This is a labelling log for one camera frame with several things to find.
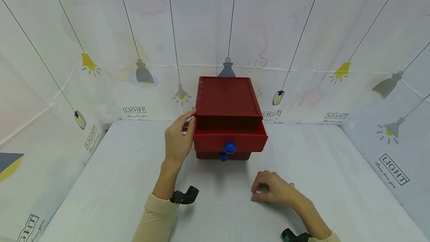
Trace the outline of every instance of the drawer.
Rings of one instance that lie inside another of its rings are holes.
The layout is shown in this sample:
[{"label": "drawer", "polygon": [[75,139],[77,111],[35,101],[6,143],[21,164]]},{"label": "drawer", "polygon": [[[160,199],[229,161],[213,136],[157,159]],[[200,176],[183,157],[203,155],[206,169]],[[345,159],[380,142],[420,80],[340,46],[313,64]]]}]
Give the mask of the drawer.
[{"label": "drawer", "polygon": [[227,142],[233,142],[237,152],[263,151],[268,137],[264,130],[263,122],[253,130],[199,129],[199,121],[196,121],[194,133],[194,149],[198,152],[223,152]]}]

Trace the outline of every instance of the black wrist strap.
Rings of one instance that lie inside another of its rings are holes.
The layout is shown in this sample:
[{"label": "black wrist strap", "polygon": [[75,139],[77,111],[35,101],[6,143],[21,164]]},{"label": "black wrist strap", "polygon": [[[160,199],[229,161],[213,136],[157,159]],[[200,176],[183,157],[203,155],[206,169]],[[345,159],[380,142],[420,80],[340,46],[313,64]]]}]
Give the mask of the black wrist strap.
[{"label": "black wrist strap", "polygon": [[296,236],[289,228],[286,228],[281,234],[284,242],[308,242],[309,237],[311,236],[308,233]]},{"label": "black wrist strap", "polygon": [[175,191],[172,198],[170,198],[170,202],[174,204],[188,205],[194,203],[198,194],[199,190],[193,186],[190,186],[186,193]]}]

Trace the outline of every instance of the hand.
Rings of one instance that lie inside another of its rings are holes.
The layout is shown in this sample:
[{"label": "hand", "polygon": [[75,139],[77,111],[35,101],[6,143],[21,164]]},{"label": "hand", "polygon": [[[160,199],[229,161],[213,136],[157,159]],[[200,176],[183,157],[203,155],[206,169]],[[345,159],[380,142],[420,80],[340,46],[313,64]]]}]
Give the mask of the hand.
[{"label": "hand", "polygon": [[[261,188],[266,188],[266,193],[256,193]],[[252,202],[271,202],[278,205],[287,205],[294,210],[303,202],[306,197],[296,190],[292,185],[283,180],[275,172],[258,172],[255,182],[252,185]]]},{"label": "hand", "polygon": [[189,123],[187,120],[196,113],[193,109],[181,115],[173,124],[166,129],[164,138],[166,140],[166,162],[182,165],[191,150],[193,144],[194,129],[196,118],[192,118]]}]

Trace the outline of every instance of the drawer knob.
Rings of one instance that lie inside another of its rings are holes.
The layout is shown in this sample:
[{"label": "drawer knob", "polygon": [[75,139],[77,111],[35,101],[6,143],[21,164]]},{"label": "drawer knob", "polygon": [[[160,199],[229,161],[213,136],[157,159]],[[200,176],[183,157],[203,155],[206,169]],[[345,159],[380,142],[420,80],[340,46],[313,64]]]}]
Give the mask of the drawer knob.
[{"label": "drawer knob", "polygon": [[226,154],[225,152],[220,152],[219,159],[221,162],[225,162],[226,160],[228,160],[228,154]]},{"label": "drawer knob", "polygon": [[226,143],[224,144],[224,151],[225,151],[227,154],[233,154],[233,153],[235,153],[235,151],[236,151],[236,145],[234,145],[234,143],[233,143],[233,142],[228,141],[228,142],[226,142]]}]

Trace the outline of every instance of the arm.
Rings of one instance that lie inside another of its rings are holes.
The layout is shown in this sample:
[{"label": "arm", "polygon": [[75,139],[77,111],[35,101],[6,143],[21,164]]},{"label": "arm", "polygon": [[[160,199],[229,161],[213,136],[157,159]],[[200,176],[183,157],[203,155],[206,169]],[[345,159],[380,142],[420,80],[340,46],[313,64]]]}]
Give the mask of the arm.
[{"label": "arm", "polygon": [[[261,186],[269,191],[256,193]],[[283,180],[277,173],[258,172],[252,185],[252,193],[251,200],[253,202],[272,202],[294,209],[312,237],[309,242],[339,242],[339,238],[325,224],[311,200]]]},{"label": "arm", "polygon": [[154,190],[145,204],[145,211],[136,229],[133,242],[167,242],[178,215],[179,205],[170,202],[175,191],[176,178],[193,143],[195,119],[186,126],[186,120],[195,114],[192,110],[180,116],[166,129],[166,158]]}]

